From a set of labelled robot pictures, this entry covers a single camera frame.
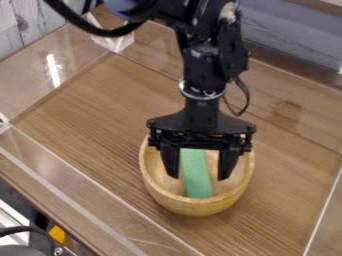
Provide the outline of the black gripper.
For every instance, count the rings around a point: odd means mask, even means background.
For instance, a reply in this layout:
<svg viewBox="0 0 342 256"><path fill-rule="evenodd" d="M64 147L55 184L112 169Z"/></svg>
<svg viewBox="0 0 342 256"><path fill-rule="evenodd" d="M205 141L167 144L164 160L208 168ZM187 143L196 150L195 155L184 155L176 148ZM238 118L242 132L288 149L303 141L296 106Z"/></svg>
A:
<svg viewBox="0 0 342 256"><path fill-rule="evenodd" d="M218 99L187 98L180 111L149 119L147 127L148 145L160 149L167 175L175 179L179 178L177 147L220 150L218 180L222 181L231 176L240 154L251 151L256 132L254 124L219 110Z"/></svg>

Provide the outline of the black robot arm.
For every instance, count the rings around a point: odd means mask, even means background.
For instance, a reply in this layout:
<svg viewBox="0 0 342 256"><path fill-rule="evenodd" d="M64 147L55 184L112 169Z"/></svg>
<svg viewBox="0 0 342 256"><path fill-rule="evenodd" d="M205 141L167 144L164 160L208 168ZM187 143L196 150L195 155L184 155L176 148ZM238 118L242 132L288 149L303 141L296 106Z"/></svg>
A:
<svg viewBox="0 0 342 256"><path fill-rule="evenodd" d="M228 83L248 88L239 75L248 69L250 51L242 38L239 0L104 0L113 15L132 23L153 20L176 34L183 59L179 89L184 108L147 121L148 145L161 155L167 174L179 176L180 151L219 152L218 180L231 176L239 157L251 151L254 124L224 114L219 102Z"/></svg>

